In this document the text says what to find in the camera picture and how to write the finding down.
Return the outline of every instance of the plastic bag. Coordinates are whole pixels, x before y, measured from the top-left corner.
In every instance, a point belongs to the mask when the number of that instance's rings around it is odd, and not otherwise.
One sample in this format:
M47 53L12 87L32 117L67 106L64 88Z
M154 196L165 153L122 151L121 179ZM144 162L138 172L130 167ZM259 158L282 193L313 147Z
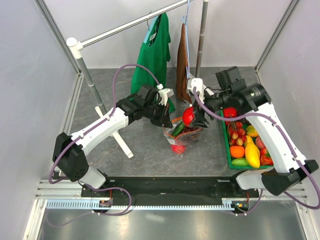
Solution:
M193 146L194 144L200 141L201 132L203 132L203 128L195 127L194 130L183 132L179 134L177 137L173 137L171 134L174 131L175 127L181 123L182 117L176 118L172 120L173 128L163 128L163 133L168 142L171 144L171 149L177 153L182 154L185 152L186 147Z

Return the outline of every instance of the cucumber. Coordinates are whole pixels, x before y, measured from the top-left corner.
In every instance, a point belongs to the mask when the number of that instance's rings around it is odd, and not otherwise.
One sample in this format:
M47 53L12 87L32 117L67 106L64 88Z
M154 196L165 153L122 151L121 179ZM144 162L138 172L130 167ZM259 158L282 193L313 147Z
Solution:
M249 163L247 161L247 159L243 158L236 158L234 160L232 160L232 165L233 166L249 166Z
M173 133L171 134L172 137L176 138L181 132L182 130L185 128L185 124L183 121L181 121L178 126L175 127L175 129L173 130Z

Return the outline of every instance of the white wall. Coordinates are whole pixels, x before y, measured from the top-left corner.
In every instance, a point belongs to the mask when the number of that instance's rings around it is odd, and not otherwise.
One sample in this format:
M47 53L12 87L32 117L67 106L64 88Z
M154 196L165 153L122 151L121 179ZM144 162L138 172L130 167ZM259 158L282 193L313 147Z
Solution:
M0 1L0 21L0 232L20 240L76 72L33 0Z
M320 165L320 1L300 1L262 66L261 82L300 151ZM320 170L313 174L320 185ZM310 181L308 197L318 204ZM320 228L320 210L310 211Z
M87 40L179 0L46 0L62 34L67 39ZM254 66L275 30L290 0L210 0L202 66ZM197 59L202 0L190 3L188 35L190 65ZM177 61L181 17L187 5L168 12L171 61ZM118 68L136 63L147 24L95 43L83 50L89 68Z

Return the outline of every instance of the brown cloth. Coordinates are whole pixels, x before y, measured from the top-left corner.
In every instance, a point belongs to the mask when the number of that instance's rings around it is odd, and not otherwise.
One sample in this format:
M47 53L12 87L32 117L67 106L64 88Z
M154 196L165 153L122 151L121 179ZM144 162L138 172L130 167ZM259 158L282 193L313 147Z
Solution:
M176 82L175 82L175 94L177 97L185 102L188 101L191 103L191 98L187 94L187 70L188 66L188 56L187 56L187 47L186 47L186 29L185 24L182 24L181 28L181 38L178 49L178 56L176 61Z

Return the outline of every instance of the green crate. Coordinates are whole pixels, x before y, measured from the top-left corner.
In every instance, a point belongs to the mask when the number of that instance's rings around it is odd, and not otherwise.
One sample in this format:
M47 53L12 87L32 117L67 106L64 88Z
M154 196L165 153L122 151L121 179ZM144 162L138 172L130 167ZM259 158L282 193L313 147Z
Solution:
M222 111L220 111L220 115L223 117L224 114ZM230 154L230 149L229 149L229 139L228 139L228 133L227 133L227 128L226 128L226 124L224 121L220 121L222 123L222 129L223 129L223 135L224 135L224 142L225 142L225 149L226 149L226 156L228 158L228 164L229 164L229 168L231 169L241 169L241 170L250 170L250 169L267 169L267 168L272 168L272 165L267 165L267 166L260 166L259 168L254 168L252 166L233 166L232 165L232 160L234 160L235 158L231 157Z

